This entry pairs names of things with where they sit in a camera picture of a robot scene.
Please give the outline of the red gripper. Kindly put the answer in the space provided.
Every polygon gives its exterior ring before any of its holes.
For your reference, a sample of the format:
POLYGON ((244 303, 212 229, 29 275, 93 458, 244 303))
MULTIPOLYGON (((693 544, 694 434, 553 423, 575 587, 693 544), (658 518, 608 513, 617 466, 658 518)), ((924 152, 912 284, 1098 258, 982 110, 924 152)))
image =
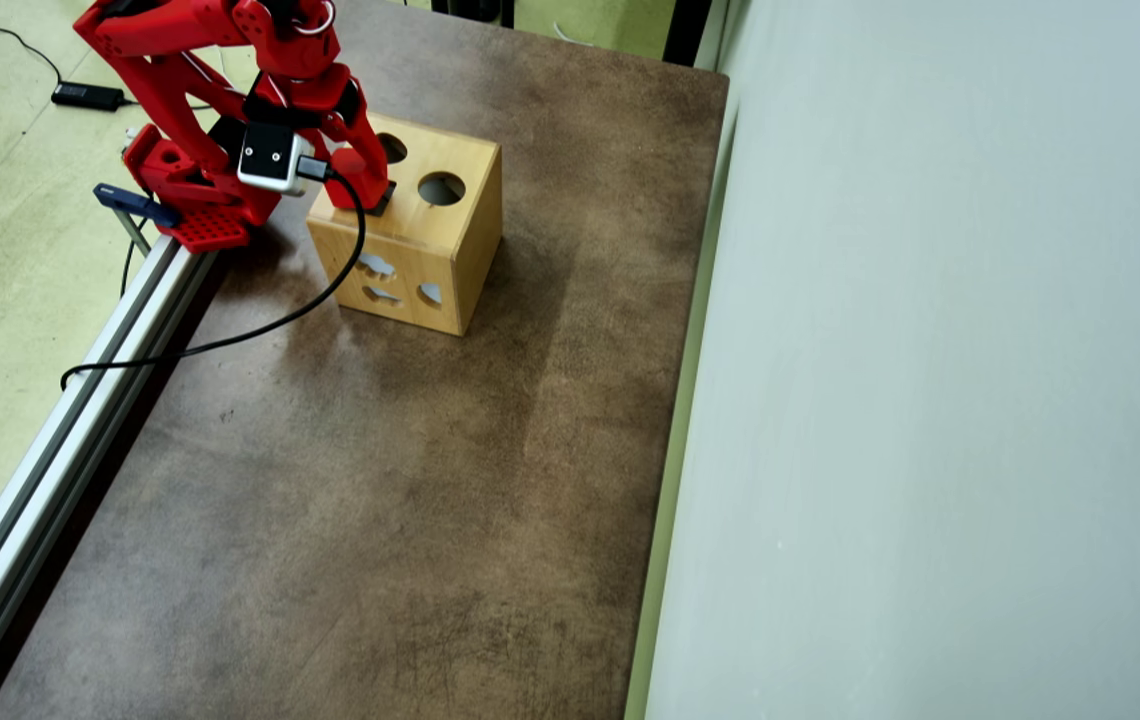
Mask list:
POLYGON ((306 129, 315 159, 331 159, 327 137, 334 137, 334 172, 355 191, 386 191, 386 152, 366 117, 358 79, 345 64, 333 64, 318 77, 290 79, 260 72, 244 100, 245 122, 306 129))

